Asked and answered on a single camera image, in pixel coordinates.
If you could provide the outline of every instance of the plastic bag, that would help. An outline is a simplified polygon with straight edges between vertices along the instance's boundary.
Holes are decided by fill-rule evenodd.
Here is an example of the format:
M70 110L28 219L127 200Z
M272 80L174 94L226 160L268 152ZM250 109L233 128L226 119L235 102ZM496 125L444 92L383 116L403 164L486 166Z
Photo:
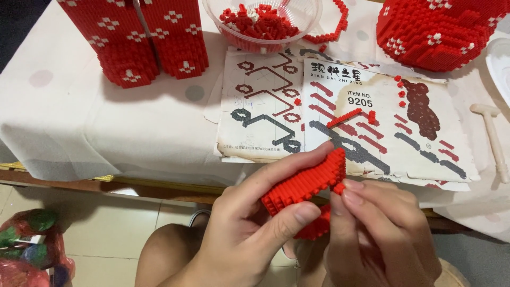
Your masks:
M0 287L61 287L74 277L75 264L65 255L56 219L50 210L32 209L2 224Z

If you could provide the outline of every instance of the red brick model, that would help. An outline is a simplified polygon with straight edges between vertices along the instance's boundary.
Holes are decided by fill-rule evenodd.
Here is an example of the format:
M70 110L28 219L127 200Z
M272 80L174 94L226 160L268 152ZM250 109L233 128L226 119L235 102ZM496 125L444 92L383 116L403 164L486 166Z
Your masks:
M377 44L403 64L431 71L461 68L480 55L510 0L386 0Z
M209 66L198 0L57 0L97 53L105 76L123 88L148 85L163 71L177 79Z
M277 183L261 201L271 216L286 206L309 200L328 186L331 191L341 194L345 188L345 151L338 148L326 156L318 165L298 171L293 176ZM321 207L321 216L305 226L295 238L315 240L329 231L331 206Z

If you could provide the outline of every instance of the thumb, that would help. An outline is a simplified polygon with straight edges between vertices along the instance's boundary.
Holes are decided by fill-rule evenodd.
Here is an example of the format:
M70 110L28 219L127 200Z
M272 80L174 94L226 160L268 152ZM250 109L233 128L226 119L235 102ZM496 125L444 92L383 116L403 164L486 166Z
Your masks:
M330 195L331 217L329 245L324 251L326 270L335 284L362 268L356 218L345 207L342 197Z
M254 234L264 253L271 258L289 239L320 216L317 205L303 201L292 204L271 218Z

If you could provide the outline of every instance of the white tablecloth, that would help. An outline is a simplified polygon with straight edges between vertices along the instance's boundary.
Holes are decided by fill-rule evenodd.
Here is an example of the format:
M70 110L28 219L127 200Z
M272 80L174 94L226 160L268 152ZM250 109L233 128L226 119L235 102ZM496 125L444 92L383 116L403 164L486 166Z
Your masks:
M203 109L221 73L227 43L200 2L210 67L198 78L159 75L150 86L121 89L106 80L95 52L53 1L0 75L0 161L16 159L32 176L77 180L108 174L196 184L233 184L259 165L222 163L213 156L217 125ZM327 53L343 60L384 64L389 74L409 74L375 45L381 4L346 0L347 31ZM324 21L335 9L324 0ZM492 38L510 35L496 32ZM474 151L482 180L471 192L403 185L422 207L510 242L510 185L499 182L482 117L472 103L496 105L496 128L510 162L510 109L487 72L482 55L462 70L428 74L451 78L450 93Z

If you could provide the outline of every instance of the hand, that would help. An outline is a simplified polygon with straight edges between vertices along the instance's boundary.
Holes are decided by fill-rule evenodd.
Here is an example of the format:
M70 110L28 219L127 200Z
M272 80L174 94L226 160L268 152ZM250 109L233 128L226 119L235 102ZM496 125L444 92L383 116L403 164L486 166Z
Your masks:
M433 287L441 275L416 197L393 183L345 179L331 193L324 265L335 286Z
M225 189L214 202L202 245L190 262L195 270L191 276L199 277L194 286L257 285L283 244L320 216L320 209L305 201L270 218L260 197L296 171L317 165L333 149L328 141L311 152L290 155Z

